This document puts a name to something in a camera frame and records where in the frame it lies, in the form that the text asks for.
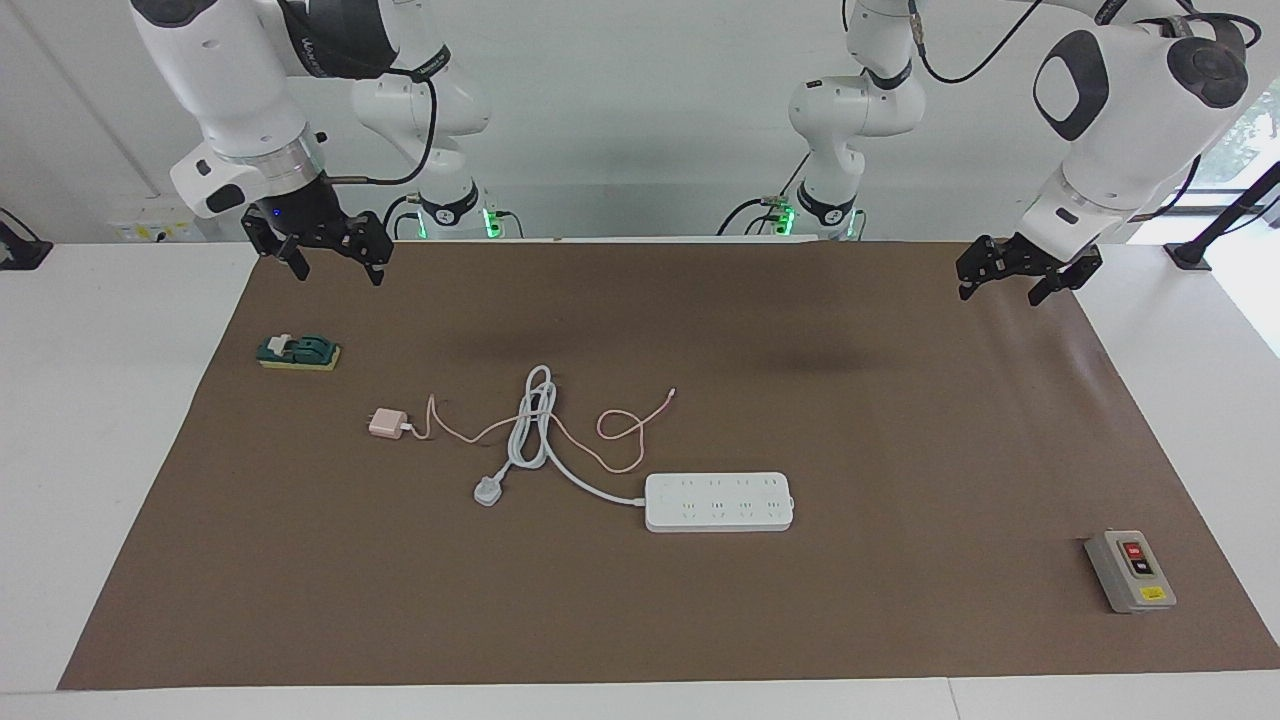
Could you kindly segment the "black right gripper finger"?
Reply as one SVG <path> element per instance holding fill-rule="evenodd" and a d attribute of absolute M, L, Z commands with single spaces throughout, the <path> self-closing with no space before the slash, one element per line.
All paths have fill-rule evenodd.
<path fill-rule="evenodd" d="M 371 284 L 380 287 L 393 254 L 393 240 L 387 233 L 385 223 L 375 211 L 361 211 L 356 217 L 347 217 L 339 231 L 335 251 L 357 261 Z"/>
<path fill-rule="evenodd" d="M 308 278 L 308 263 L 298 250 L 296 236 L 278 236 L 259 210 L 244 211 L 242 228 L 260 258 L 273 258 L 288 266 L 297 281 Z"/>

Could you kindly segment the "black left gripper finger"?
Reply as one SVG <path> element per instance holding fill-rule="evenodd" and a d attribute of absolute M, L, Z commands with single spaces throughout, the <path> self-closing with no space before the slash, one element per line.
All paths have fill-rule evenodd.
<path fill-rule="evenodd" d="M 993 237 L 979 237 L 955 263 L 959 297 L 968 301 L 983 284 L 1006 277 L 1004 252 Z"/>
<path fill-rule="evenodd" d="M 1042 277 L 1028 292 L 1029 305 L 1038 307 L 1052 293 L 1082 288 L 1102 265 L 1103 258 L 1100 250 L 1087 250 L 1070 265 L 1051 270 Z"/>

